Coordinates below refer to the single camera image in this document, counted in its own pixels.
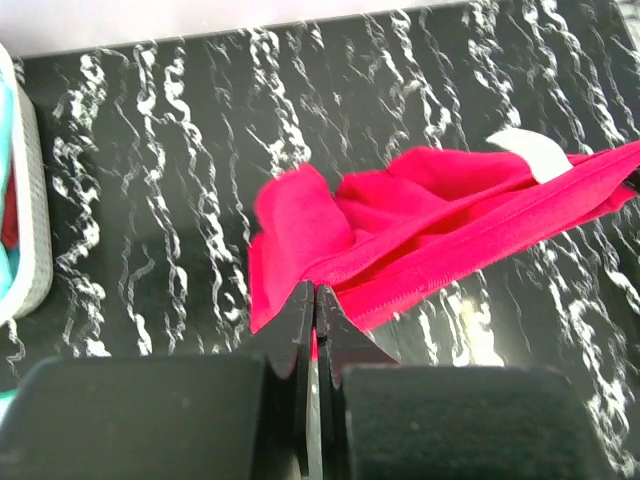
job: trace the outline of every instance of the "black table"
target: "black table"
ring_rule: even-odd
[[[640,58],[605,0],[480,1],[18,61],[55,281],[4,327],[0,390],[52,356],[216,353],[248,332],[251,206],[515,125],[569,152],[640,137]],[[640,203],[454,282],[372,332],[407,364],[547,365],[610,461],[640,454]]]

